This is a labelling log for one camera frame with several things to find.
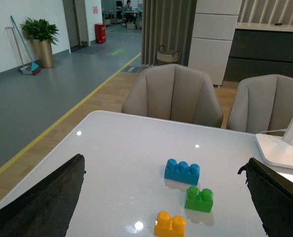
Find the beige chair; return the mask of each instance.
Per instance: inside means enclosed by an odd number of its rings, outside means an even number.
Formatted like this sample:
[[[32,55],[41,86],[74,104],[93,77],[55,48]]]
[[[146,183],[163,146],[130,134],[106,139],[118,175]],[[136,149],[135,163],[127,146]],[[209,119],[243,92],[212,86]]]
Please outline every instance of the beige chair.
[[[244,79],[230,111],[227,128],[260,133],[288,127],[293,117],[293,78],[266,75]],[[270,133],[283,136],[283,132]]]
[[[209,76],[178,64],[142,71],[121,111],[213,127],[221,127],[223,120]]]

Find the red trash can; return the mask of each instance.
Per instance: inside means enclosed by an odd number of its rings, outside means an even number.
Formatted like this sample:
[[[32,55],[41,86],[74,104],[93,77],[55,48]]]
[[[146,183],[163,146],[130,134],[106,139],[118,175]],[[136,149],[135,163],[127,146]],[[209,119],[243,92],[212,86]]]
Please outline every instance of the red trash can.
[[[95,24],[95,37],[96,37],[96,43],[106,42],[105,24],[103,23]]]

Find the person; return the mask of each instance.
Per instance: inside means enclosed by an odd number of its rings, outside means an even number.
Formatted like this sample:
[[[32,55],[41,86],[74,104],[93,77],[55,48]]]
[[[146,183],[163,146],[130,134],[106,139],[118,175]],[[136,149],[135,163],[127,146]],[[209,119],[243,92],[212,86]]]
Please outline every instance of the person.
[[[124,17],[126,18],[125,23],[133,22],[135,24],[136,23],[135,16],[133,14],[125,13],[126,11],[132,11],[130,5],[131,5],[131,1],[127,0],[127,4],[123,7],[122,12],[124,13]]]

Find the green plant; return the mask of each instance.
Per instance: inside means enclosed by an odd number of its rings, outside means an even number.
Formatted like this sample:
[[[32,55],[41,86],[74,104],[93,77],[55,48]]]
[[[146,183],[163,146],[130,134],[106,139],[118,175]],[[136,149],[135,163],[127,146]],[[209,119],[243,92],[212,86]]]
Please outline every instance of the green plant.
[[[21,24],[22,30],[26,39],[38,39],[40,41],[49,40],[51,43],[56,44],[58,41],[55,37],[58,35],[58,28],[56,25],[50,25],[45,19],[33,20],[28,18],[24,24]]]

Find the gold plant pot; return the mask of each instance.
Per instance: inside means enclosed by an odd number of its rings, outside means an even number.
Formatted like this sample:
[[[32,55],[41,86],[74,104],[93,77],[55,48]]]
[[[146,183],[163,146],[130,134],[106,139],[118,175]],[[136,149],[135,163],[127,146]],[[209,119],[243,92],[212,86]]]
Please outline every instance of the gold plant pot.
[[[40,40],[34,39],[33,44],[41,62],[41,67],[52,68],[54,66],[54,63],[50,41],[44,40],[40,42]]]

